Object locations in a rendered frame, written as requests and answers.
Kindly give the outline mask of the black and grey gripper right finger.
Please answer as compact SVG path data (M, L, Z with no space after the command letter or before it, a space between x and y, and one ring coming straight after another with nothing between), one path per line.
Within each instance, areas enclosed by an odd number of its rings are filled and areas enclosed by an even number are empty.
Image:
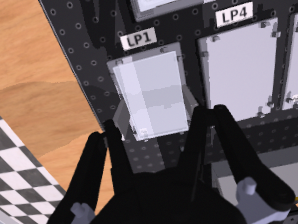
M214 127L237 184L236 207L247 224L283 224L296 198L292 188L261 162L225 105L206 109L186 85L181 89L191 122L166 197L170 217L176 222L191 217L197 178L203 182L207 127Z

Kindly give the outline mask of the white button panel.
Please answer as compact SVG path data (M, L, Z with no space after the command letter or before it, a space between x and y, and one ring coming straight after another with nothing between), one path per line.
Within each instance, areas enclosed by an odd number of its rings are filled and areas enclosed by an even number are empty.
M257 154L265 166L289 185L298 200L298 146ZM212 168L213 167L213 168ZM237 185L228 161L211 163L212 189L231 202L238 204L235 197ZM214 187L214 188L213 188Z

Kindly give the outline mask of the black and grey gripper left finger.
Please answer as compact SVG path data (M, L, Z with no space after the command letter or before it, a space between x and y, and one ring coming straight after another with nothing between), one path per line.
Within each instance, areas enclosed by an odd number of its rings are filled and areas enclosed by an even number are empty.
M130 116L123 99L113 119L103 122L106 133L95 131L89 135L67 192L46 224L89 224L93 220L107 150L112 167L110 172L116 215L122 224L140 223L143 211L132 180L133 170L123 144Z

